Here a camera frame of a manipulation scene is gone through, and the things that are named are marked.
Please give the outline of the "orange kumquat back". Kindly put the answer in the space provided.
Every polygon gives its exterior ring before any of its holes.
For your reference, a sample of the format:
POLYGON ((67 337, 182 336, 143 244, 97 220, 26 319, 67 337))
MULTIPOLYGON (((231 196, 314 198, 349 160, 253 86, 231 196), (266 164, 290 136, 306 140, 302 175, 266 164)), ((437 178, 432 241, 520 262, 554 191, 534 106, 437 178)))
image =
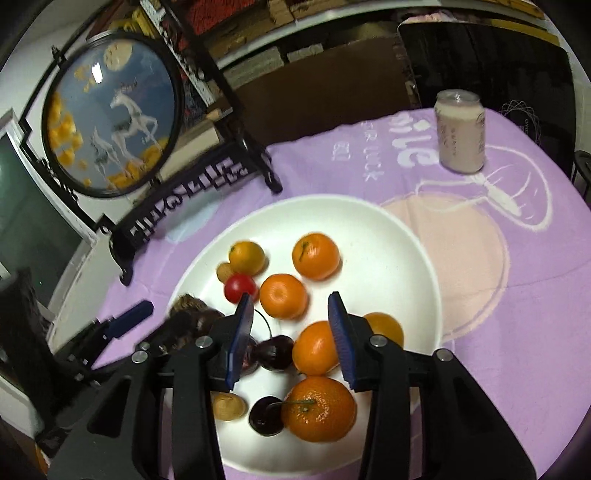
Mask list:
POLYGON ((383 312, 370 312, 363 316, 376 335, 382 335, 404 347, 405 334, 401 324, 391 315, 383 312))

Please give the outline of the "mandarin front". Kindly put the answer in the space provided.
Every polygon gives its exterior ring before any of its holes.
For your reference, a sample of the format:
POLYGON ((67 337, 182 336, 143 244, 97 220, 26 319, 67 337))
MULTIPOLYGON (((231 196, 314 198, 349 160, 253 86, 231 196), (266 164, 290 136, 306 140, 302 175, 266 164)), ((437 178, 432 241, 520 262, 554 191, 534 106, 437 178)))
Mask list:
POLYGON ((291 434, 311 443, 332 443, 356 424, 358 405, 344 384, 311 376, 294 386, 281 403, 280 414, 291 434))

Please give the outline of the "mandarin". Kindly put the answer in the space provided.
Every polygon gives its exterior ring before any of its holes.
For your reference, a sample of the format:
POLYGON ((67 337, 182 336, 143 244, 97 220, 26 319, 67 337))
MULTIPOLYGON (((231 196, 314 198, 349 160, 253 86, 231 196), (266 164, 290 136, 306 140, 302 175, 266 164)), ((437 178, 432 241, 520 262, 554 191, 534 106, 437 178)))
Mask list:
POLYGON ((308 291, 304 284, 290 274, 273 274, 259 289, 263 310, 280 320, 296 320, 308 308, 308 291))
POLYGON ((358 405, 344 384, 311 376, 294 386, 281 403, 280 414, 291 434, 311 443, 332 443, 356 424, 358 405))
POLYGON ((304 235, 291 252, 294 268, 301 276, 314 281, 328 279, 341 265, 339 248, 322 233, 304 235))

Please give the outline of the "purple tablecloth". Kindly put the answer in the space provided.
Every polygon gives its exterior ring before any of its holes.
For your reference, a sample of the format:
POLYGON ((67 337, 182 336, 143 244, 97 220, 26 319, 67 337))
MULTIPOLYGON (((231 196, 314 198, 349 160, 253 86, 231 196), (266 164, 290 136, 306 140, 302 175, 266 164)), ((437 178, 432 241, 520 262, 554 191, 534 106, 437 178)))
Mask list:
POLYGON ((561 169, 505 117, 486 115, 487 163, 472 177, 440 163, 429 110, 342 126, 271 147, 283 192, 262 180, 202 192, 163 220, 132 283, 110 287, 103 315, 148 299, 154 313, 100 358, 129 355, 183 293, 228 311, 216 266, 222 231, 291 273, 291 249, 328 235, 342 271, 312 283, 308 322, 332 291, 349 311, 381 311, 407 348, 453 350, 546 473, 590 406, 590 210, 561 169))

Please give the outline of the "black chair back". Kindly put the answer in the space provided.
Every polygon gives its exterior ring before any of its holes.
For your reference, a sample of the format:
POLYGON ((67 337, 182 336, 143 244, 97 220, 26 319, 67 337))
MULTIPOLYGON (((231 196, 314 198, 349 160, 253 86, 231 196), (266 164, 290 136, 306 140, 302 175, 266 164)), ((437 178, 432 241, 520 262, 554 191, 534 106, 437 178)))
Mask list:
POLYGON ((460 89, 507 117, 570 174, 576 106, 567 53, 530 35, 474 23, 405 23, 399 34, 420 101, 460 89))

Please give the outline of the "small red tomato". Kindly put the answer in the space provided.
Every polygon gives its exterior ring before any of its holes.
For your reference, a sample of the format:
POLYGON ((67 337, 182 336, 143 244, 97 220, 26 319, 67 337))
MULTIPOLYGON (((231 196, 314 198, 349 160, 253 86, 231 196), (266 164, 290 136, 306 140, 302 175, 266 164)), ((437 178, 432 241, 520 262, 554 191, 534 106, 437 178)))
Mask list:
POLYGON ((223 292, 226 300, 232 304, 238 304, 243 294, 249 294, 253 300, 256 300, 259 287, 249 275, 236 273, 225 282, 223 292))

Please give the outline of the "orange kumquat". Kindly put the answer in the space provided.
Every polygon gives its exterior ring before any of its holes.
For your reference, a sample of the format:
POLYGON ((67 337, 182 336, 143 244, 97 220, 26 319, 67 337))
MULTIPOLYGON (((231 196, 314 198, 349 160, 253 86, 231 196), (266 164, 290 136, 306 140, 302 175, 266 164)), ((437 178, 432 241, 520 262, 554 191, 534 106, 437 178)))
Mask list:
POLYGON ((328 321, 312 323, 301 331, 294 342, 293 362, 294 367, 307 376, 324 376, 339 366, 328 321))
POLYGON ((383 312, 370 312, 363 316, 376 335, 382 335, 404 347, 405 334, 401 324, 391 315, 383 312))

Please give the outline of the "dark cherry with stem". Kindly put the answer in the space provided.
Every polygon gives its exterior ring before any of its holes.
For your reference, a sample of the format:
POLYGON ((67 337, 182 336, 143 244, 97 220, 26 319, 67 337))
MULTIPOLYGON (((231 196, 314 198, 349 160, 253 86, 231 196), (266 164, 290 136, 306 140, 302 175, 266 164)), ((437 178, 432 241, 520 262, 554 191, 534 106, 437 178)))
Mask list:
POLYGON ((315 405, 314 399, 283 400, 273 396, 266 396, 256 401, 249 410, 249 426, 263 437, 272 437, 283 431, 283 408, 287 406, 302 406, 304 411, 315 405))

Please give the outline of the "dark water chestnut large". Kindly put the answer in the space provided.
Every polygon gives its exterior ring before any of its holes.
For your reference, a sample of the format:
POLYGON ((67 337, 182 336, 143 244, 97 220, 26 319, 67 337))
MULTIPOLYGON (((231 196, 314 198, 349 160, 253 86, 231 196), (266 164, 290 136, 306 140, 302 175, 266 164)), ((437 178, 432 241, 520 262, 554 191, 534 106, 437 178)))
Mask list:
POLYGON ((168 353, 179 350, 211 332, 213 324, 223 314, 209 307, 204 301, 189 294, 179 297, 172 305, 164 322, 164 340, 161 349, 168 353))

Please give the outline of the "round deer screen ornament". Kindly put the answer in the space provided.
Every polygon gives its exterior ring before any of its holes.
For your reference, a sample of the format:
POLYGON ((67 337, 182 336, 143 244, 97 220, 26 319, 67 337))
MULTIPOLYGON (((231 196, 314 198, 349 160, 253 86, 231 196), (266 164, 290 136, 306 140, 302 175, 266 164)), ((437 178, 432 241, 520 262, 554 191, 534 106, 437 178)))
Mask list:
POLYGON ((42 107, 43 149, 34 151, 27 139, 20 147, 75 218, 109 236, 120 281, 129 285, 137 253, 187 199, 252 174, 273 193, 283 186, 266 148, 245 130, 235 92, 174 4, 162 3, 168 26, 154 36, 101 26, 117 8, 103 3, 53 49, 29 97, 42 107), (195 71, 228 100, 213 123, 221 142, 164 174, 183 125, 183 81, 195 71))

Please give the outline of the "orange kumquat front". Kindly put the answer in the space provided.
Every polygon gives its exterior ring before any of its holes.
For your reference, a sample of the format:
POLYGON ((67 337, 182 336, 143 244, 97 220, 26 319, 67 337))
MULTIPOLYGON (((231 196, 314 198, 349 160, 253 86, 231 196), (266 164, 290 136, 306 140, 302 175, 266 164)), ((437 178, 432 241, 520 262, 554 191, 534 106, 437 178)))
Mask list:
POLYGON ((293 362, 294 367, 307 376, 324 376, 339 366, 328 321, 312 323, 301 331, 294 342, 293 362))

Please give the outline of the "yellow orange front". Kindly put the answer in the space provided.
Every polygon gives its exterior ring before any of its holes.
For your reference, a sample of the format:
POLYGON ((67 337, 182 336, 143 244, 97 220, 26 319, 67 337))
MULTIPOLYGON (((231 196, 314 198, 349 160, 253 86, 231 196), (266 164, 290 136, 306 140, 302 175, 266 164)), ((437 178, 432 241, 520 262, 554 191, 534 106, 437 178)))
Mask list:
POLYGON ((228 262, 235 273, 256 276, 266 265, 266 254, 255 242, 239 241, 230 247, 228 262))

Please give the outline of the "tan longan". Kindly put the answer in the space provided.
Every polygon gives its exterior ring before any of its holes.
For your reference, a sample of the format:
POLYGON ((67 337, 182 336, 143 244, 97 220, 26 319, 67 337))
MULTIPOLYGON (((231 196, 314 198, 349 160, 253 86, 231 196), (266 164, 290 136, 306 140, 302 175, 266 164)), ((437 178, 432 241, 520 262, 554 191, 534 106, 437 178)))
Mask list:
POLYGON ((222 284, 225 284, 233 275, 235 275, 235 270, 232 269, 228 262, 222 262, 216 267, 215 273, 217 279, 221 281, 222 284))
POLYGON ((235 421, 249 411, 245 399, 233 393, 212 393, 211 401, 214 418, 219 421, 235 421))

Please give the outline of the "white beverage can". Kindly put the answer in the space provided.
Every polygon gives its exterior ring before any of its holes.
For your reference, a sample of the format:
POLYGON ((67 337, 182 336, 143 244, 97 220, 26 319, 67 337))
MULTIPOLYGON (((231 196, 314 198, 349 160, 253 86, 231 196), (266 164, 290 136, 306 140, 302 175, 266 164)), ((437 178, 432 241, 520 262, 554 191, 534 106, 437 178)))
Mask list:
POLYGON ((486 162, 486 112, 480 97, 466 90, 444 90, 434 110, 440 163, 463 175, 480 172, 486 162))

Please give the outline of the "white oval plate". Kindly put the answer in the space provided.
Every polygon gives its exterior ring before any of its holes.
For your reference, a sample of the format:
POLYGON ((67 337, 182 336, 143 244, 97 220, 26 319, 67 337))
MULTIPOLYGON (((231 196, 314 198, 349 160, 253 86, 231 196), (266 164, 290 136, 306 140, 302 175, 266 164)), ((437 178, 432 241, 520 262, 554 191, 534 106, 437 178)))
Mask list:
MULTIPOLYGON (((266 252, 267 265, 257 285, 277 275, 290 275, 307 291, 307 309, 295 319, 280 319, 256 303, 252 336, 270 334, 300 342, 304 361, 324 366, 322 342, 329 337, 329 295, 339 292, 349 312, 362 316, 384 313, 401 325, 406 348, 431 353, 442 333, 442 300, 436 273, 412 227, 407 204, 392 202, 381 208, 338 195, 311 195, 283 200, 253 212, 228 227, 209 243, 186 269, 171 298, 183 294, 204 301, 221 312, 235 306, 225 298, 215 269, 228 257, 231 245, 250 240, 266 252), (339 268, 322 281, 297 272, 291 253, 297 240, 320 233, 339 250, 339 268)), ((356 424, 348 435, 332 443, 311 443, 288 430, 263 437, 246 419, 218 422, 224 465, 231 472, 273 477, 324 473, 361 457, 369 418, 370 396, 356 395, 356 424)))

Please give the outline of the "shelf with flat boxes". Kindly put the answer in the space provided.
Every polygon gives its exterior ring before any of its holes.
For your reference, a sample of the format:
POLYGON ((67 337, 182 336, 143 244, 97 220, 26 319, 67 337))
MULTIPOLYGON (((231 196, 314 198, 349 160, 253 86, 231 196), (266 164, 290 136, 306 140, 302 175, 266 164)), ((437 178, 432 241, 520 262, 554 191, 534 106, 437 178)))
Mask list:
POLYGON ((174 1, 174 19, 159 1, 140 6, 193 86, 212 103, 218 87, 193 59, 183 28, 197 37, 231 88, 301 59, 361 39, 391 37, 405 19, 449 13, 453 19, 548 33, 529 1, 174 1))

